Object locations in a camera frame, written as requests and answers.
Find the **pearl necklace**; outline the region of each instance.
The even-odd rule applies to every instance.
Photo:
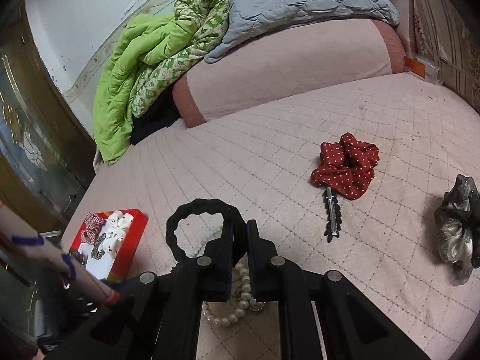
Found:
[[[250,276],[248,268],[245,268],[244,264],[238,263],[235,266],[235,270],[239,273],[242,282],[242,292],[238,299],[238,307],[235,309],[235,311],[227,317],[215,317],[212,314],[212,311],[208,308],[208,303],[203,302],[202,304],[202,315],[205,317],[207,323],[211,323],[215,327],[228,327],[232,323],[237,323],[239,321],[239,318],[244,317],[246,309],[250,308],[252,311],[261,311],[265,306],[265,302],[257,302],[254,298],[251,297]]]

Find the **black cloth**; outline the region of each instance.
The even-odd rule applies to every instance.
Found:
[[[154,103],[139,118],[133,117],[133,131],[130,143],[136,145],[155,131],[164,127],[170,127],[180,119],[180,113],[173,101],[173,84],[167,87]]]

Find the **orange tag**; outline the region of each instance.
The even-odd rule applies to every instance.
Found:
[[[411,59],[407,56],[403,57],[403,61],[409,70],[418,74],[420,77],[425,78],[425,65],[422,62],[419,62],[416,59]]]

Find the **wooden door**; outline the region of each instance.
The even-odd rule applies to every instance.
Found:
[[[94,155],[21,6],[0,31],[0,199],[38,231],[63,230],[95,176]]]

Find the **blue marking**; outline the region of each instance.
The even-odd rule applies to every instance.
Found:
[[[77,278],[77,273],[75,272],[74,265],[71,263],[70,255],[62,253],[61,257],[62,257],[63,262],[65,264],[67,264],[69,269],[70,269],[70,275],[67,275],[67,278],[69,278],[71,280],[75,280]]]
[[[11,241],[14,245],[19,246],[42,246],[45,243],[41,235],[38,237],[20,237],[19,235],[12,235]]]

